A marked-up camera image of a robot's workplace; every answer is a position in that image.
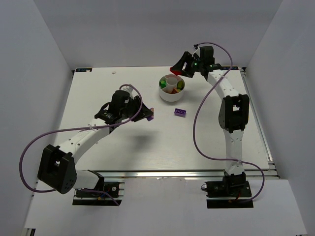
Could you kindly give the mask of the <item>lilac curved printed lego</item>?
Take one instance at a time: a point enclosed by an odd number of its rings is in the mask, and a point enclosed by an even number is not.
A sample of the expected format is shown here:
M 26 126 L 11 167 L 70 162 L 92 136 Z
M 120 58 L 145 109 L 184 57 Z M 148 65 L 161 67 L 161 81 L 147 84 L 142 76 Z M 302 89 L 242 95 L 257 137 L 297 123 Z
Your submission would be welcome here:
M 154 108 L 150 109 L 151 115 L 147 117 L 147 121 L 152 121 L 154 119 Z

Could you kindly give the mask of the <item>red and lilac lego piece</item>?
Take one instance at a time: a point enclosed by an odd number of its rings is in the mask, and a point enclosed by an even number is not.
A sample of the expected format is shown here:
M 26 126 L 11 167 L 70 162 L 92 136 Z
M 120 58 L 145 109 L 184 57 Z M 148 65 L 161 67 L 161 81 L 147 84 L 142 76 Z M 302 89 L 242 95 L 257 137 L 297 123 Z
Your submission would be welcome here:
M 182 70 L 179 68 L 171 67 L 170 72 L 172 72 L 174 75 L 182 75 Z

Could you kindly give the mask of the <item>lime green arch lego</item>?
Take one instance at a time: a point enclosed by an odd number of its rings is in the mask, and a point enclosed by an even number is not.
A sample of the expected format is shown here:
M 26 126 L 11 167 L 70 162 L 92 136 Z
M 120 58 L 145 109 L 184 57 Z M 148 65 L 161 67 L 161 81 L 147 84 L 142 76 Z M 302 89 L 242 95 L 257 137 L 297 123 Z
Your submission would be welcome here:
M 185 82 L 184 82 L 183 80 L 180 80 L 180 81 L 177 83 L 176 89 L 182 91 L 182 90 L 184 89 L 184 87 L 185 87 Z

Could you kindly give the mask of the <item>orange lego plate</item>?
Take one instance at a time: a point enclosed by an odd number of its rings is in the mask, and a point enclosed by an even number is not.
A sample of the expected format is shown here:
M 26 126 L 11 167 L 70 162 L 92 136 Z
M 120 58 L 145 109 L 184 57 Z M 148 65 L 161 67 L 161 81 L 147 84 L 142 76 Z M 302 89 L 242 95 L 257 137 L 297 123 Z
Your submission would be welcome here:
M 174 88 L 174 89 L 171 91 L 171 94 L 177 94 L 177 93 L 179 93 L 179 92 L 180 92 L 180 90 Z

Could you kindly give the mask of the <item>green square lego brick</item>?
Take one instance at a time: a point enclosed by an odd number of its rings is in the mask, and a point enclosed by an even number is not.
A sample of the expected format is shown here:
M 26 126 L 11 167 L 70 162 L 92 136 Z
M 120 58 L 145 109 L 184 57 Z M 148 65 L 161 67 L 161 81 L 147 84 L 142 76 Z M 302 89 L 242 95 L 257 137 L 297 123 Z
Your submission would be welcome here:
M 166 80 L 160 80 L 160 81 L 159 81 L 159 86 L 160 86 L 161 89 L 167 87 L 167 82 L 166 82 Z

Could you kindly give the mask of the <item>purple lego plate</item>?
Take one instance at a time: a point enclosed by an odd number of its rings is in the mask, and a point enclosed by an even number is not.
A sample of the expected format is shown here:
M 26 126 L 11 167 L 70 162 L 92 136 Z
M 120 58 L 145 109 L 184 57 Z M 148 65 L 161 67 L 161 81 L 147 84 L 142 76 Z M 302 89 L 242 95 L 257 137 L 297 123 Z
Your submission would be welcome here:
M 178 117 L 185 117 L 186 116 L 186 110 L 183 110 L 183 109 L 178 109 L 178 108 L 176 108 L 175 110 L 174 110 L 174 115 L 175 116 L 178 116 Z

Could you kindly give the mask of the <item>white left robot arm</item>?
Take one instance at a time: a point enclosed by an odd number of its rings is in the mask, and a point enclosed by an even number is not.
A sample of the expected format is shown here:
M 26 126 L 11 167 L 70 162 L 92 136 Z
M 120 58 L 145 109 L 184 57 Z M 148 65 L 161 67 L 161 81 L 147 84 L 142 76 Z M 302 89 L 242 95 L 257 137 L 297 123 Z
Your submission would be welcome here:
M 124 120 L 133 122 L 153 119 L 154 110 L 142 102 L 139 95 L 128 90 L 117 90 L 110 102 L 95 114 L 87 128 L 60 145 L 48 145 L 42 153 L 37 177 L 61 194 L 70 189 L 104 191 L 104 177 L 91 170 L 76 170 L 79 159 L 98 141 L 110 135 Z

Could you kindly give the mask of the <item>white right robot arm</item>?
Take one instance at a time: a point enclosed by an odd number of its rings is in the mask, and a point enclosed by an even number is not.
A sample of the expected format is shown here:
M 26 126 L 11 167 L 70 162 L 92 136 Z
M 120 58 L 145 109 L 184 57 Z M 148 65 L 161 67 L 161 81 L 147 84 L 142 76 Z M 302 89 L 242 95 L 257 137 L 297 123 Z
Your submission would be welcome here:
M 216 91 L 221 99 L 218 115 L 219 125 L 223 130 L 226 145 L 226 158 L 224 175 L 229 177 L 245 177 L 245 170 L 242 162 L 242 140 L 244 130 L 249 121 L 249 97 L 241 94 L 234 88 L 227 78 L 228 73 L 233 69 L 233 60 L 230 54 L 230 66 L 223 67 L 215 63 L 214 48 L 212 46 L 194 45 L 195 51 L 185 51 L 180 60 L 170 68 L 175 75 L 192 78 L 194 74 L 200 73 L 212 88 L 205 95 L 197 109 L 193 131 L 196 128 L 196 121 L 210 92 Z

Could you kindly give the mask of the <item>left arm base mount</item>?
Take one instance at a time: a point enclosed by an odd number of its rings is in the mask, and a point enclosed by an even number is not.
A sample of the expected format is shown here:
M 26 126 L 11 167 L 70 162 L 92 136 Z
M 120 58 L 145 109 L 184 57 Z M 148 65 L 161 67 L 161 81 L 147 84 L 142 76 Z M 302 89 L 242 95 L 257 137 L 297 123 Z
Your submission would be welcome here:
M 116 179 L 106 179 L 94 171 L 78 171 L 74 184 L 74 206 L 115 206 L 124 196 L 125 183 Z

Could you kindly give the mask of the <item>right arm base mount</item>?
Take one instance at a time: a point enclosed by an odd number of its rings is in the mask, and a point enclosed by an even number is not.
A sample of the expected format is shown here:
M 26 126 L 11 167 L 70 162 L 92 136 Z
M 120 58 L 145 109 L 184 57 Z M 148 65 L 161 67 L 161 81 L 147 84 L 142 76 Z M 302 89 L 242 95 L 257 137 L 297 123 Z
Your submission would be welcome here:
M 207 209 L 253 208 L 249 182 L 242 187 L 227 189 L 222 181 L 208 181 L 201 185 L 206 193 Z

